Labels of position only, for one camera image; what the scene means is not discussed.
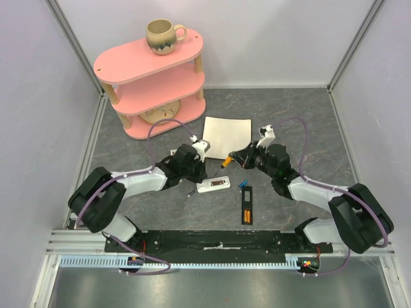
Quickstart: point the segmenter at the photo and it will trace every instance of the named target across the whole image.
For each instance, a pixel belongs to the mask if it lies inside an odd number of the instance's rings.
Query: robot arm
[[[244,169],[258,168],[268,175],[274,190],[285,198],[305,201],[331,212],[333,219],[311,218],[300,225],[311,243],[344,242],[352,251],[363,253],[382,238],[371,215],[348,191],[364,201],[375,213],[387,234],[394,229],[390,218],[370,190],[362,184],[351,187],[332,186],[302,177],[291,168],[285,146],[270,144],[274,140],[272,127],[260,129],[261,140],[252,141],[245,149],[229,156]]]
[[[82,221],[93,233],[104,231],[120,241],[127,242],[140,230],[126,217],[117,214],[121,201],[129,196],[147,191],[161,191],[176,186],[183,178],[201,183],[207,178],[207,141],[194,140],[192,145],[183,144],[173,156],[166,157],[152,169],[129,172],[108,172],[97,167],[69,199],[69,207],[76,214],[85,207],[87,200],[105,182],[118,178],[108,185],[85,210]]]

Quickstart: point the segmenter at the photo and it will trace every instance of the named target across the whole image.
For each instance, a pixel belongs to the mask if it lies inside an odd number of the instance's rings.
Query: white paper sheet
[[[232,151],[245,148],[251,141],[251,120],[205,117],[203,139],[210,142],[209,158],[226,159]]]

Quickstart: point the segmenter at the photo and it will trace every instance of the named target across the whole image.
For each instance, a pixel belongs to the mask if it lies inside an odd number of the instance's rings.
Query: pink shelf
[[[166,56],[153,53],[142,38],[102,53],[94,63],[94,73],[104,83],[121,85],[190,61],[202,47],[202,37],[192,29]]]
[[[136,81],[119,85],[119,103],[114,110],[135,116],[197,92],[204,83],[204,73],[196,74],[194,64],[184,63]]]
[[[180,103],[180,111],[177,113],[174,119],[180,120],[183,123],[198,119],[206,110],[206,101],[204,99],[202,101],[197,100],[197,95],[195,94],[180,99]],[[124,131],[131,138],[147,139],[148,130],[152,125],[142,120],[138,115],[129,117],[129,120],[132,122],[132,126],[129,129],[124,129]],[[153,129],[152,136],[171,130],[178,125],[178,123],[171,121],[167,122],[166,124],[157,125]]]

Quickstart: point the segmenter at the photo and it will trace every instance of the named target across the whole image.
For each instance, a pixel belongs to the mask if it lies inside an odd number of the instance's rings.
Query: red wire
[[[317,246],[317,256],[315,257],[315,260],[320,259],[320,254],[321,254],[320,246]]]

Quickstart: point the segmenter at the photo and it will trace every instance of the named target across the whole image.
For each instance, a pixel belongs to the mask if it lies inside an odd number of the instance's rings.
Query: white wall
[[[0,307],[28,307],[98,94],[44,1],[0,1]]]
[[[394,222],[411,289],[411,2],[386,1],[334,91],[362,181]]]
[[[326,85],[372,0],[58,0],[91,63],[166,18],[204,38],[208,86]]]

